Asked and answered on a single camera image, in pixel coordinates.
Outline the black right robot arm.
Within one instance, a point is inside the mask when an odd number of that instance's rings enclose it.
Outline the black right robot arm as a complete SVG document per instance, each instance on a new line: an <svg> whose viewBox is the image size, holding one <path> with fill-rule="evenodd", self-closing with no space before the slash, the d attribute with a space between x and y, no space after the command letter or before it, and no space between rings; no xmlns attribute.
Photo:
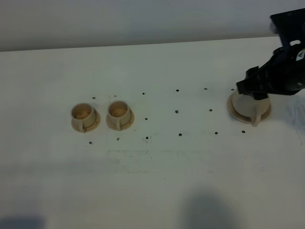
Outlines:
<svg viewBox="0 0 305 229"><path fill-rule="evenodd" d="M239 94L255 100L269 94L294 95L305 88L305 10L274 14L270 19L282 46L268 62L247 70L245 79L236 83Z"/></svg>

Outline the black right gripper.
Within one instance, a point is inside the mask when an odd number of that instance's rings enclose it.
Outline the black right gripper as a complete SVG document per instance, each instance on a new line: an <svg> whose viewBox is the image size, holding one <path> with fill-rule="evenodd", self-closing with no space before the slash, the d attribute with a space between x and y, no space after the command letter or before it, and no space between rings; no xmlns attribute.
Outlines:
<svg viewBox="0 0 305 229"><path fill-rule="evenodd" d="M268 94L294 95L305 88L305 47L280 47L261 67L247 70L244 80L236 83L240 94L252 93L255 100Z"/></svg>

